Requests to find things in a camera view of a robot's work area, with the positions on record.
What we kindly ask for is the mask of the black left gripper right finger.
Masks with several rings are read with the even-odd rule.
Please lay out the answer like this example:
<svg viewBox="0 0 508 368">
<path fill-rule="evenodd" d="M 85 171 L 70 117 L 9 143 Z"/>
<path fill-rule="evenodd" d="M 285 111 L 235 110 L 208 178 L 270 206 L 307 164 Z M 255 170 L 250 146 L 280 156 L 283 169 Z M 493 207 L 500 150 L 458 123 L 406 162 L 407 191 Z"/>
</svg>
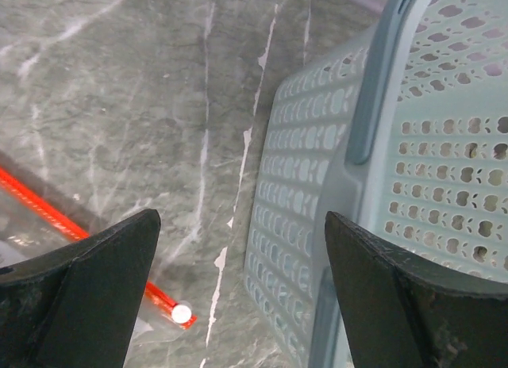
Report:
<svg viewBox="0 0 508 368">
<path fill-rule="evenodd" d="M 339 213 L 325 219 L 356 367 L 505 367 L 507 285 L 424 259 Z"/>
</svg>

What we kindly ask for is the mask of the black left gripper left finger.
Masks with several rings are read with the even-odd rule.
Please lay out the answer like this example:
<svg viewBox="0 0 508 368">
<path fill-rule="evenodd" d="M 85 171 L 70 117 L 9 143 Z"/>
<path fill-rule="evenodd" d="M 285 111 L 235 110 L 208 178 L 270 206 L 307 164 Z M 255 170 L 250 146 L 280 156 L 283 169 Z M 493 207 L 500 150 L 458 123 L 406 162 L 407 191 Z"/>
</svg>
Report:
<svg viewBox="0 0 508 368">
<path fill-rule="evenodd" d="M 145 209 L 1 269 L 3 367 L 122 367 L 160 234 Z"/>
</svg>

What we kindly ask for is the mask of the clear bag with red zipper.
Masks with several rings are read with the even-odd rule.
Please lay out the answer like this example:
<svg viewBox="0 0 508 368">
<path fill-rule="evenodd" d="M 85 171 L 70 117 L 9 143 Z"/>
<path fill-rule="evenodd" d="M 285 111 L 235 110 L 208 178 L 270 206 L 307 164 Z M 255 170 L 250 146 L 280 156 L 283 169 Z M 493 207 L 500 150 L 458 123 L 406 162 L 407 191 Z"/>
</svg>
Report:
<svg viewBox="0 0 508 368">
<path fill-rule="evenodd" d="M 89 236 L 5 169 L 1 169 L 1 266 L 24 262 Z M 131 344 L 177 339 L 196 322 L 191 306 L 148 282 Z"/>
</svg>

